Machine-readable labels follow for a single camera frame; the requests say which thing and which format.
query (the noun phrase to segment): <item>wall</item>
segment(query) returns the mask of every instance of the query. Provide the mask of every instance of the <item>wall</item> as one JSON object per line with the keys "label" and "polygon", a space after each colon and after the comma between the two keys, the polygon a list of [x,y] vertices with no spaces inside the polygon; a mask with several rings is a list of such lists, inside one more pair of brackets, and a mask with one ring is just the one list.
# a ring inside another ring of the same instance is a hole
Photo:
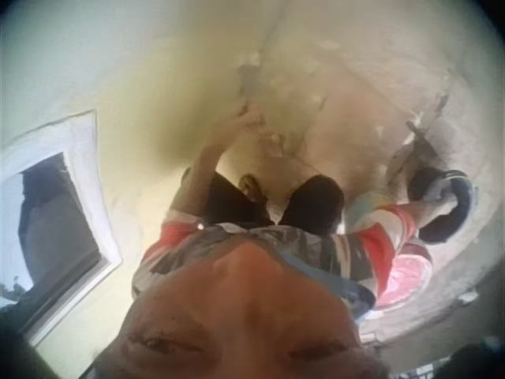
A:
{"label": "wall", "polygon": [[181,170],[236,97],[237,61],[258,48],[279,6],[42,0],[17,2],[2,20],[2,146],[96,109],[105,200],[124,259],[38,346],[60,376],[78,376],[117,333]]}

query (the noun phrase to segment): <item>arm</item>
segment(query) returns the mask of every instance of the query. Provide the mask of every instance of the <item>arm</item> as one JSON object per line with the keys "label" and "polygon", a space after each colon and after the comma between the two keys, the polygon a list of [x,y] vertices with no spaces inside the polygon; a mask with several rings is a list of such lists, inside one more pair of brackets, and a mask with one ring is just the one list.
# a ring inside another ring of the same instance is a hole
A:
{"label": "arm", "polygon": [[196,158],[188,176],[175,194],[170,209],[202,216],[207,204],[208,190],[221,155],[245,130],[263,123],[263,116],[254,103],[245,102],[238,114],[225,122],[214,133]]}
{"label": "arm", "polygon": [[409,213],[417,228],[422,228],[431,223],[435,218],[446,215],[458,204],[454,194],[448,194],[435,201],[413,201],[412,203],[397,205],[404,212]]}

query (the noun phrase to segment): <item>fingers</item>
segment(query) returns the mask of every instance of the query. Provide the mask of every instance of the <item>fingers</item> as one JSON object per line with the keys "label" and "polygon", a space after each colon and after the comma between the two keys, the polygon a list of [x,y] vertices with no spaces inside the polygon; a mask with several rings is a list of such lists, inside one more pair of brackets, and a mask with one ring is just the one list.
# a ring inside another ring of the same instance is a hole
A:
{"label": "fingers", "polygon": [[256,126],[264,124],[264,116],[258,104],[252,101],[244,102],[238,121],[244,126]]}

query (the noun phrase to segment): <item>foot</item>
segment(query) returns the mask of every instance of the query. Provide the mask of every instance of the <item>foot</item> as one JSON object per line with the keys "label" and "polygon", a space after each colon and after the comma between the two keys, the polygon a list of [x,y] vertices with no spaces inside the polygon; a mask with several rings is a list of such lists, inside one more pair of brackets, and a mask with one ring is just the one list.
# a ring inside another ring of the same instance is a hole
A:
{"label": "foot", "polygon": [[267,204],[267,198],[261,193],[258,181],[251,174],[242,176],[238,188],[253,203]]}

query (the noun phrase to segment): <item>leg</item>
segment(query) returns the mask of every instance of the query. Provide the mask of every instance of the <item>leg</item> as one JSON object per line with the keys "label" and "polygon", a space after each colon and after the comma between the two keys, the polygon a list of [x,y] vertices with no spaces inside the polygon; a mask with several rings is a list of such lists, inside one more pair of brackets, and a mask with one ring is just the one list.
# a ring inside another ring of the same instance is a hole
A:
{"label": "leg", "polygon": [[[189,168],[182,175],[182,180],[188,172]],[[217,172],[209,188],[203,219],[208,224],[236,223],[254,227],[273,224],[263,204],[250,201],[236,186]]]}
{"label": "leg", "polygon": [[329,235],[335,233],[342,219],[343,205],[344,194],[335,180],[313,176],[294,191],[279,225]]}

